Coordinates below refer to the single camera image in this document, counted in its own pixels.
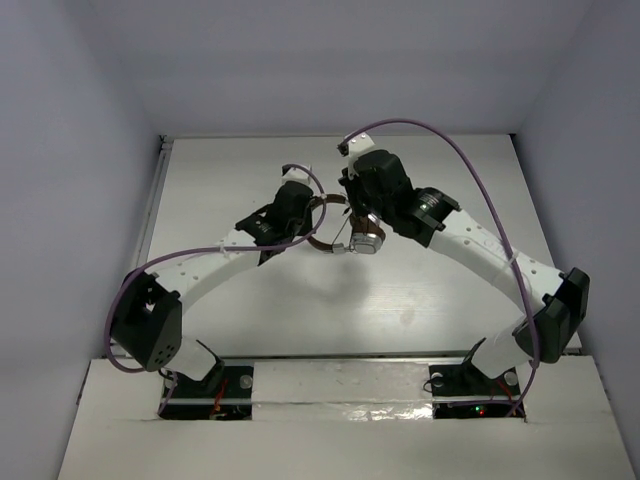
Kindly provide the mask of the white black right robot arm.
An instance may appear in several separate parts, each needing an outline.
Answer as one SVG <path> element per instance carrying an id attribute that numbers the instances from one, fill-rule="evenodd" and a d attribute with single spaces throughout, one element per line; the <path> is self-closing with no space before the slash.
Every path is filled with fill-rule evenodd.
<path id="1" fill-rule="evenodd" d="M 563 272 L 508 247 L 450 196 L 414 187 L 401 160 L 386 150 L 348 155 L 339 182 L 357 215 L 373 215 L 457 262 L 522 312 L 521 320 L 468 352 L 461 370 L 466 388 L 483 393 L 513 367 L 560 359 L 586 316 L 590 278 L 583 270 Z"/>

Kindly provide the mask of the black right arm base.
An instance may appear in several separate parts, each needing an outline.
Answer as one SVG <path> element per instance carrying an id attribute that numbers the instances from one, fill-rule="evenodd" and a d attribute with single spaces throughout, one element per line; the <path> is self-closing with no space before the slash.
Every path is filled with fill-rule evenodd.
<path id="1" fill-rule="evenodd" d="M 519 418 L 526 412 L 515 367 L 489 378 L 471 362 L 484 339 L 476 343 L 461 363 L 429 367 L 422 390 L 435 399 L 436 419 Z"/>

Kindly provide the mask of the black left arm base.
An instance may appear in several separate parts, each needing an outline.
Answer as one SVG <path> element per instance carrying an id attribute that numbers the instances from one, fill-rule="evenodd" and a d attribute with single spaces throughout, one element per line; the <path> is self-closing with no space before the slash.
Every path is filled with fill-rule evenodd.
<path id="1" fill-rule="evenodd" d="M 159 405 L 163 420 L 243 421 L 252 419 L 254 365 L 219 361 L 211 374 L 195 381 L 182 373 L 162 373 Z"/>

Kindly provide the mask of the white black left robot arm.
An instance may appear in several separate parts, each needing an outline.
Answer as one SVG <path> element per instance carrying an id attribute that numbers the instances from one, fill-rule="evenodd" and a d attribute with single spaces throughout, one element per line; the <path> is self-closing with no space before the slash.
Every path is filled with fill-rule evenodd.
<path id="1" fill-rule="evenodd" d="M 272 203 L 236 223 L 212 252 L 185 255 L 176 264 L 128 274 L 106 327 L 142 370 L 170 370 L 200 394 L 222 382 L 223 361 L 202 342 L 183 334 L 183 315 L 232 277 L 266 263 L 311 232 L 310 187 L 287 181 Z"/>

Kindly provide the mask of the brown silver headphones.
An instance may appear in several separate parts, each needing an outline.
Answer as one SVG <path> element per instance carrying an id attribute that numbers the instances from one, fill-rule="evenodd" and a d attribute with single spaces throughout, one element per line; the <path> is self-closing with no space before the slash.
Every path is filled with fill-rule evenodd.
<path id="1" fill-rule="evenodd" d="M 344 215 L 351 228 L 349 241 L 344 244 L 334 239 L 331 243 L 326 243 L 311 236 L 307 242 L 316 250 L 325 254 L 365 254 L 374 255 L 383 246 L 386 234 L 380 227 L 379 220 L 372 214 L 365 216 L 356 215 L 344 195 L 326 194 L 324 197 L 315 197 L 311 202 L 311 210 L 315 210 L 324 205 L 344 205 Z"/>

